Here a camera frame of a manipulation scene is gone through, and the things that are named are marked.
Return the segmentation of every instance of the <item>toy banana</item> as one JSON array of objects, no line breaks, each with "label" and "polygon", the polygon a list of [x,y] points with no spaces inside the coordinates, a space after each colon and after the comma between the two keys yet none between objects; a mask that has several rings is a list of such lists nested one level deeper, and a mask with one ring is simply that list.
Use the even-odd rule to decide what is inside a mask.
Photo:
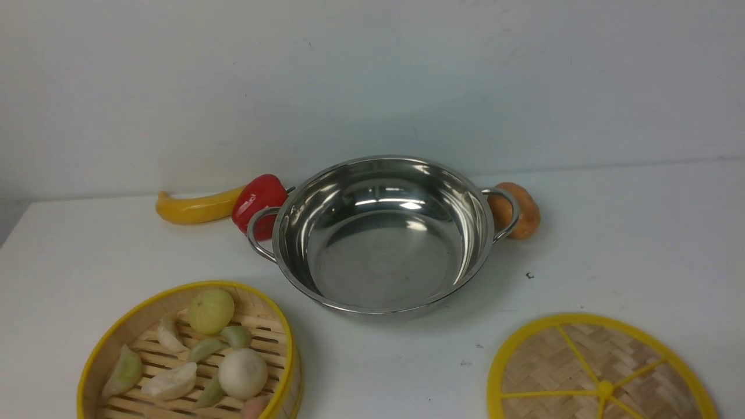
[{"label": "toy banana", "polygon": [[173,224],[199,224],[230,217],[235,201],[245,186],[201,198],[176,199],[167,192],[158,194],[155,210]]}]

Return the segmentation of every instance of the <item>red bell pepper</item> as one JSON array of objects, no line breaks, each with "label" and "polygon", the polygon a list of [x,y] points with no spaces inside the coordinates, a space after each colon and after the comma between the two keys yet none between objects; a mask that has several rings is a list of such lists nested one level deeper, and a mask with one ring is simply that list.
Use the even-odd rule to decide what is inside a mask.
[{"label": "red bell pepper", "polygon": [[[277,176],[263,174],[247,184],[233,206],[231,218],[245,234],[248,222],[254,214],[266,207],[281,207],[287,200],[287,191]],[[272,238],[272,229],[276,215],[269,215],[256,223],[254,236],[256,240]]]}]

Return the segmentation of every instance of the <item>woven bamboo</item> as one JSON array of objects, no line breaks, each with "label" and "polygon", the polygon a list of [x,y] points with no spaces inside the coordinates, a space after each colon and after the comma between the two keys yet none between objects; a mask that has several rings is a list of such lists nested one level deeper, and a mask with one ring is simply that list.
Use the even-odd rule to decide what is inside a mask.
[{"label": "woven bamboo", "polygon": [[[183,343],[193,346],[206,336],[195,332],[187,323],[186,307],[198,293],[209,288],[228,291],[235,301],[231,324],[242,324],[253,334],[251,348],[269,367],[269,380],[261,394],[271,397],[261,419],[291,419],[297,415],[302,397],[299,355],[291,331],[279,307],[260,292],[239,283],[195,283],[172,289],[145,301],[125,315],[101,339],[91,354],[78,389],[80,419],[239,419],[243,402],[226,396],[217,405],[192,409],[204,386],[217,373],[218,366],[230,351],[216,353],[198,364],[194,390],[176,400],[159,401],[140,389],[153,376],[185,363],[188,351],[174,355],[157,341],[160,318],[177,312],[177,329]],[[116,363],[121,346],[140,355],[144,374],[138,384],[119,396],[99,400],[101,389]]]},{"label": "woven bamboo", "polygon": [[623,324],[567,315],[516,333],[492,366],[492,417],[716,417],[703,387],[677,356],[641,331],[635,337],[627,333],[631,327],[618,325]]}]

